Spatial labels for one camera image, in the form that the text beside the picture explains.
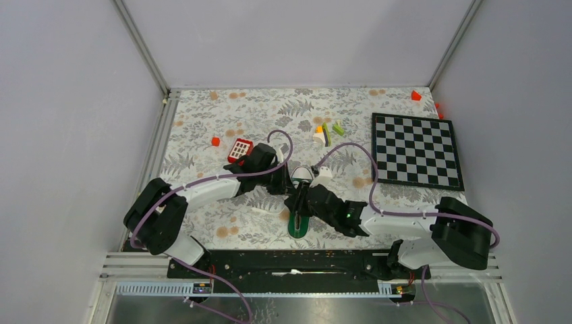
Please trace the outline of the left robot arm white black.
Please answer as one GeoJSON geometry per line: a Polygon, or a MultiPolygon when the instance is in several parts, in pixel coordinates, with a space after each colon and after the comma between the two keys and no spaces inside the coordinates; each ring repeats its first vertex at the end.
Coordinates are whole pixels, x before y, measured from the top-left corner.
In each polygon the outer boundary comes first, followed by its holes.
{"type": "Polygon", "coordinates": [[[260,143],[214,175],[172,188],[162,178],[151,180],[124,217],[132,248],[152,255],[165,254],[183,262],[192,277],[202,277],[209,268],[205,247],[181,232],[188,211],[219,200],[241,196],[258,186],[286,194],[290,155],[260,143]]]}

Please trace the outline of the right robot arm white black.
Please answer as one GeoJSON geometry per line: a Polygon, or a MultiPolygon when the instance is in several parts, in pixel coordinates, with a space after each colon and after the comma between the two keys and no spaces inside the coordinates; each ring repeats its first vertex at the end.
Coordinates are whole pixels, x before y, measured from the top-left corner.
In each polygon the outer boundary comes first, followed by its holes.
{"type": "Polygon", "coordinates": [[[387,257],[388,272],[403,278],[412,270],[450,261],[460,267],[485,270],[497,233],[491,220],[453,197],[436,206],[400,211],[376,211],[364,201],[343,200],[326,188],[328,168],[293,171],[293,192],[285,206],[298,230],[304,218],[316,217],[347,237],[392,234],[399,240],[387,257]]]}

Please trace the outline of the green white sneaker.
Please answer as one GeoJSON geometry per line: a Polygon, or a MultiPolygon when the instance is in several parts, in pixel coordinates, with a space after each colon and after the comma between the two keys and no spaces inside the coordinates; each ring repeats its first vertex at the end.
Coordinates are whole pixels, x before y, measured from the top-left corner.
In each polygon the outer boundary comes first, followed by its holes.
{"type": "Polygon", "coordinates": [[[304,166],[296,167],[291,176],[295,191],[285,201],[285,205],[289,209],[288,234],[296,240],[308,232],[311,214],[304,204],[304,197],[313,179],[312,170],[304,166]]]}

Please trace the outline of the white shoelace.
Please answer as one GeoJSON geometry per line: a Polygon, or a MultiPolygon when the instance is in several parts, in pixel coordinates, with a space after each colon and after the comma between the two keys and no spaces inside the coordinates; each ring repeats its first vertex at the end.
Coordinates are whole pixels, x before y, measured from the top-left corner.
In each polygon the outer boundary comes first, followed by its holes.
{"type": "Polygon", "coordinates": [[[270,195],[263,189],[256,189],[254,198],[249,202],[249,206],[253,211],[265,214],[279,214],[282,213],[287,206],[284,204],[285,200],[289,197],[286,195],[270,195]]]}

